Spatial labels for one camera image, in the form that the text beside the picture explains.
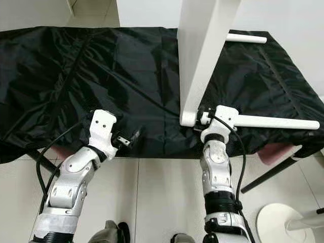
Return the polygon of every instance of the stand base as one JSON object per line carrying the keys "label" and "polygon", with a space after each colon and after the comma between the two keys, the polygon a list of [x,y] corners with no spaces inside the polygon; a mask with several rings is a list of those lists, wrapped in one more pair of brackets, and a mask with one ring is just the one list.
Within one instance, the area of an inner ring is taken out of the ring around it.
{"label": "stand base", "polygon": [[257,217],[257,231],[261,243],[315,243],[310,228],[286,230],[285,223],[303,216],[284,204],[269,204],[260,210]]}

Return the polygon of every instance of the wrinkled black fabric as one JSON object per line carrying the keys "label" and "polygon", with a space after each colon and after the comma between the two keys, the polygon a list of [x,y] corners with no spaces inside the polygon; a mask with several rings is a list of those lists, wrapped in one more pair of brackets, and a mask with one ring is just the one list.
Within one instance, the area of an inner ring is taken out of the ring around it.
{"label": "wrinkled black fabric", "polygon": [[[302,144],[305,157],[324,146],[324,105],[267,32],[264,45],[226,43],[201,105],[242,114],[314,119],[316,131],[241,128],[248,153],[267,143]],[[199,158],[199,133],[179,125],[176,29],[38,27],[0,33],[0,159],[45,147],[91,110],[117,116],[114,129],[145,128],[141,143],[119,156]],[[59,144],[86,144],[87,125]],[[230,156],[241,149],[231,135]]]}

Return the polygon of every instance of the white wall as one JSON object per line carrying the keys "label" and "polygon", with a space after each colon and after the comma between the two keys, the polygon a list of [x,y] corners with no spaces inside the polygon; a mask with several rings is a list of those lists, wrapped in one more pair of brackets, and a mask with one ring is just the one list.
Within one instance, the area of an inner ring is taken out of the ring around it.
{"label": "white wall", "polygon": [[0,0],[0,31],[34,26],[65,26],[66,0]]}
{"label": "white wall", "polygon": [[232,28],[266,30],[324,96],[324,1],[243,0]]}
{"label": "white wall", "polygon": [[182,0],[117,0],[120,26],[178,28],[181,5]]}

